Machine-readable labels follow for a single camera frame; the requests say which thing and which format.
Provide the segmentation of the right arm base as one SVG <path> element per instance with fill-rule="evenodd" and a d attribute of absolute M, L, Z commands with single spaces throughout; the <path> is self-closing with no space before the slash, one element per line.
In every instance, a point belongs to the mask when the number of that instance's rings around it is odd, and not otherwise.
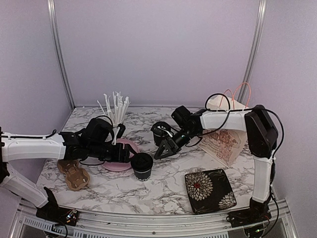
<path fill-rule="evenodd" d="M 226 220 L 231 224 L 232 228 L 269 221 L 272 218 L 268 207 L 270 200 L 271 196 L 263 203 L 251 198 L 249 208 L 229 212 Z"/>

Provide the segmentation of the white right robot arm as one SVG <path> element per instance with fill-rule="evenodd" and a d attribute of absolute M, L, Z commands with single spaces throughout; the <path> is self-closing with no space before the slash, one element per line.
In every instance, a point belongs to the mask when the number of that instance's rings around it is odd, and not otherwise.
<path fill-rule="evenodd" d="M 271 185 L 275 176 L 275 154 L 284 140 L 278 136 L 278 129 L 271 115 L 277 114 L 263 105 L 226 110 L 204 107 L 195 113 L 190 112 L 185 106 L 180 106 L 171 114 L 180 130 L 162 140 L 154 158 L 162 159 L 177 154 L 193 137 L 204 136 L 221 129 L 245 132 L 255 164 L 251 200 L 256 202 L 246 210 L 245 217 L 250 222 L 256 222 L 265 212 L 261 204 L 270 200 Z"/>

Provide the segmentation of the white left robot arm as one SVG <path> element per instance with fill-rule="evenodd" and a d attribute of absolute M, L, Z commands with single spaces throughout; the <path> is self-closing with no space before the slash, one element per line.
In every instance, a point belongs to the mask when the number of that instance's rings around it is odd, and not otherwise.
<path fill-rule="evenodd" d="M 51 220 L 59 220 L 63 213 L 55 204 L 49 189 L 39 188 L 20 174 L 12 161 L 27 159 L 55 159 L 57 161 L 86 160 L 97 158 L 101 162 L 128 163 L 130 148 L 117 142 L 125 130 L 119 125 L 119 132 L 104 119 L 91 119 L 78 132 L 53 132 L 50 135 L 18 135 L 0 133 L 0 185 L 12 193 L 28 200 L 35 207 L 42 208 Z"/>

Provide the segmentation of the black paper coffee cup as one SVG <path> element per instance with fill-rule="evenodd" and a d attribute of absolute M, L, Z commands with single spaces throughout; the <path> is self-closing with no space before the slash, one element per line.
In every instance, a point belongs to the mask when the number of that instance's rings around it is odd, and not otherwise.
<path fill-rule="evenodd" d="M 153 133 L 155 146 L 159 147 L 161 142 L 168 138 L 173 137 L 174 133 L 172 132 L 172 128 L 169 124 L 163 121 L 156 122 L 151 127 L 151 132 Z"/>

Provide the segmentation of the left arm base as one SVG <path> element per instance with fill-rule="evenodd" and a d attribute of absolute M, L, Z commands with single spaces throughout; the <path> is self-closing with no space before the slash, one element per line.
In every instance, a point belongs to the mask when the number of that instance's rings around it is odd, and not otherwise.
<path fill-rule="evenodd" d="M 44 187 L 44 190 L 48 195 L 48 203 L 42 208 L 37 208 L 36 216 L 60 225 L 76 226 L 79 212 L 76 209 L 60 207 L 53 192 L 47 187 Z"/>

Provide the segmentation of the black plastic cup lid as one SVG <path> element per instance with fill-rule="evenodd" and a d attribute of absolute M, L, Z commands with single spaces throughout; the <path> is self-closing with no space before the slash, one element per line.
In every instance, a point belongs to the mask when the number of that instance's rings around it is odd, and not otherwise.
<path fill-rule="evenodd" d="M 147 153 L 137 153 L 131 158 L 131 167 L 138 172 L 145 172 L 152 168 L 153 158 Z"/>

